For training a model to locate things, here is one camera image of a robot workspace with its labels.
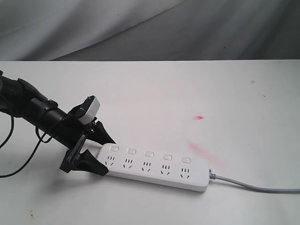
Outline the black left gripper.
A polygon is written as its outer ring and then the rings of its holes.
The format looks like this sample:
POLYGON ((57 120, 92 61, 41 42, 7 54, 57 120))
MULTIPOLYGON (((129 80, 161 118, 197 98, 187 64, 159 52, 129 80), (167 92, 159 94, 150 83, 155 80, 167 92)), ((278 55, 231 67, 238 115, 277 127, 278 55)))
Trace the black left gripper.
POLYGON ((92 122, 83 125, 77 115, 81 105, 74 107, 69 113, 55 108, 46 113, 49 120, 47 133, 68 148, 60 169, 66 173, 70 171, 90 172, 97 175, 106 175, 108 168, 100 163, 89 150, 81 153, 83 144, 88 139, 99 144, 115 144, 109 136, 102 122, 93 119, 92 122))

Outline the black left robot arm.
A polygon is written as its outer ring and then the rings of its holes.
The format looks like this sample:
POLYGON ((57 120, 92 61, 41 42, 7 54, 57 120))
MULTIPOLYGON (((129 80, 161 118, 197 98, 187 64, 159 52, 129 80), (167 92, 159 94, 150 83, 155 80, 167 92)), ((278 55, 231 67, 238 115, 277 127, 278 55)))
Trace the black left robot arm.
POLYGON ((104 176, 108 168, 100 163, 89 150, 81 153, 86 140, 101 145, 114 143, 96 114, 100 103, 95 96, 89 96, 83 103, 72 108, 68 113, 58 104, 42 95, 34 86, 23 79, 12 80, 0 77, 0 111, 14 119, 23 118, 35 127, 39 143, 48 143, 39 133, 43 131, 50 139, 55 139, 68 148, 60 169, 84 171, 104 176))

